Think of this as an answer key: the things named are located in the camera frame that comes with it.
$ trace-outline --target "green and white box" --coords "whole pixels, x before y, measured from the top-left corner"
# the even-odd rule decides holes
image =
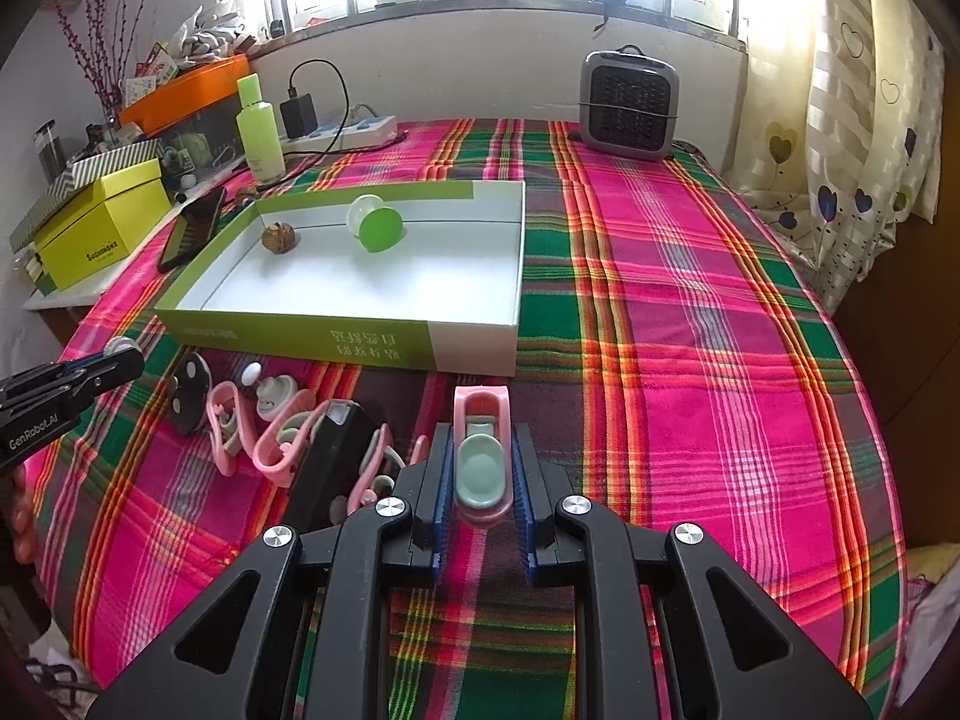
[[[371,253],[347,207],[378,194],[403,218]],[[522,181],[418,181],[280,194],[244,209],[170,286],[180,343],[363,365],[512,376],[523,269]],[[273,254],[264,228],[296,246]]]

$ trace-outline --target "striped box lid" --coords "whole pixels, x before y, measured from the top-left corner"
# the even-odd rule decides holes
[[[95,154],[88,159],[75,162],[54,181],[37,202],[27,211],[20,223],[13,229],[10,245],[13,251],[25,247],[37,234],[47,220],[64,207],[78,191],[85,189],[98,178],[109,175],[124,167],[139,165],[141,162],[160,156],[160,141],[149,140],[120,146],[113,151]]]

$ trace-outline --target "white tabletop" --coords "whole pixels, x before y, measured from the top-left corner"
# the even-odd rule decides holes
[[[100,295],[106,292],[112,286],[113,282],[120,277],[120,274],[126,269],[127,264],[143,250],[143,247],[152,240],[152,237],[154,237],[166,223],[169,223],[184,206],[191,204],[194,200],[198,199],[198,197],[202,197],[209,190],[213,189],[214,186],[227,178],[241,161],[240,159],[234,160],[229,163],[227,167],[211,175],[207,180],[200,181],[197,186],[186,191],[186,200],[179,205],[175,205],[164,214],[163,218],[157,222],[154,229],[147,234],[133,252],[131,252],[130,256],[118,263],[108,265],[102,269],[102,271],[97,271],[96,274],[89,275],[83,279],[83,281],[78,281],[72,287],[67,287],[65,290],[54,290],[54,292],[51,292],[49,295],[41,295],[40,292],[35,292],[27,299],[23,307],[27,311],[43,311],[48,308],[92,306],[100,299]]]

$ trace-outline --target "charger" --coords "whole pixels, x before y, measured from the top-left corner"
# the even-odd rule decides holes
[[[298,95],[290,87],[290,99],[280,103],[280,117],[287,137],[302,138],[317,129],[317,110],[313,107],[313,98],[309,94]]]

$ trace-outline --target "white wall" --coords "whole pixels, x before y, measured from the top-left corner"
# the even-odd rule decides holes
[[[168,40],[197,6],[213,1],[147,0],[133,53],[144,55],[155,40]],[[136,0],[129,2],[136,6]],[[74,16],[74,25],[85,36],[83,13]],[[21,308],[30,288],[11,271],[8,241],[16,223],[46,189],[32,134],[49,119],[56,119],[66,149],[85,143],[83,129],[102,121],[103,115],[66,46],[56,14],[37,12],[0,69],[0,376],[59,354],[59,345],[40,316]]]
[[[592,50],[638,45],[680,74],[676,137],[694,143],[718,170],[738,125],[746,55],[688,34],[597,16],[542,10],[435,13],[356,26],[301,41],[253,60],[267,100],[287,98],[296,63],[311,56],[337,64],[350,99],[400,119],[510,117],[577,121],[580,71]],[[296,75],[323,116],[342,110],[333,71],[314,65]]]

